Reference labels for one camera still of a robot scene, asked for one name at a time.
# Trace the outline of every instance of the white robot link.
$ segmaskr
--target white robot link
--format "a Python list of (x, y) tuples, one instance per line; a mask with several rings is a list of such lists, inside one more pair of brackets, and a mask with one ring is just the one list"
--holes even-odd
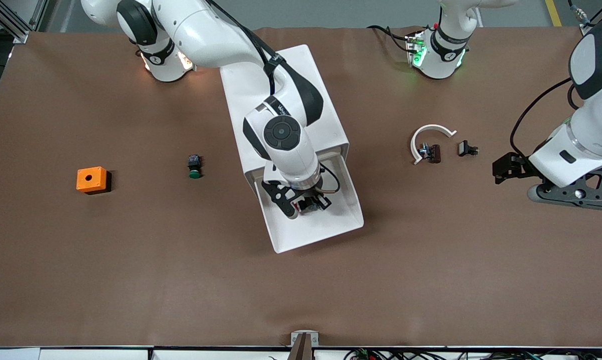
[[(546, 93), (571, 80), (583, 106), (530, 157), (507, 153), (492, 171), (497, 184), (511, 177), (542, 178), (542, 184), (528, 191), (532, 201), (602, 210), (602, 21), (576, 45), (569, 70), (570, 79)], [(596, 187), (587, 185), (592, 177), (598, 178)]]
[[(340, 190), (339, 179), (320, 164), (305, 130), (323, 113), (323, 97), (313, 84), (213, 0), (111, 0), (98, 10), (96, 4), (102, 1), (83, 0), (83, 7), (92, 19), (111, 26), (112, 2), (117, 3), (120, 27), (143, 56), (160, 60), (148, 61), (158, 80), (170, 82), (184, 74), (174, 55), (177, 50), (206, 68), (239, 62), (262, 68), (270, 79), (271, 95), (246, 114), (243, 133), (266, 160), (263, 189), (290, 219), (331, 205), (325, 194)], [(221, 19), (212, 6), (235, 24)], [(323, 189), (325, 173), (333, 177), (332, 189)]]
[(502, 8), (518, 0), (438, 0), (436, 28), (426, 28), (407, 39), (408, 61), (423, 75), (445, 79), (461, 66), (466, 45), (477, 27), (474, 8)]

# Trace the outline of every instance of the table surface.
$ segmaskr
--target table surface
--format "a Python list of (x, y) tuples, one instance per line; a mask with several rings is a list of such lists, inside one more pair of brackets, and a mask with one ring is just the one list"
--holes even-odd
[[(0, 85), (0, 346), (277, 346), (307, 328), (328, 346), (602, 346), (602, 212), (491, 177), (577, 28), (477, 29), (447, 80), (369, 29), (259, 34), (310, 46), (365, 226), (274, 253), (217, 69), (159, 83), (122, 34), (33, 33)], [(566, 91), (525, 119), (525, 152), (571, 114)], [(430, 123), (458, 134), (424, 133), (443, 162), (414, 166)], [(480, 155), (457, 157), (462, 140)], [(74, 189), (92, 166), (114, 191)]]

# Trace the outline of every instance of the yellow floor tape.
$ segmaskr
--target yellow floor tape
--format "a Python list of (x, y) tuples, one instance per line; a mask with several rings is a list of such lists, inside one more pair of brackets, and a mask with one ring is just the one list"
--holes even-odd
[(554, 6), (554, 0), (545, 0), (545, 6), (547, 12), (550, 13), (550, 19), (554, 27), (561, 27), (561, 19), (559, 19), (559, 13), (556, 12), (556, 6)]

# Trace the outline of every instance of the orange and black block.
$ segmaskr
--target orange and black block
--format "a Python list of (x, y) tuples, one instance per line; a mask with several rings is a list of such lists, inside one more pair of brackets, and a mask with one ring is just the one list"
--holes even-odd
[(76, 189), (88, 195), (112, 191), (112, 173), (102, 166), (82, 168), (76, 175)]

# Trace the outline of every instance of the black round button pad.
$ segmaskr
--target black round button pad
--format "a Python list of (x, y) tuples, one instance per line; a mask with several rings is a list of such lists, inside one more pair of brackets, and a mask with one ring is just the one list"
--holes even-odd
[(296, 148), (301, 139), (301, 126), (293, 117), (279, 115), (268, 121), (263, 135), (267, 145), (289, 151)]

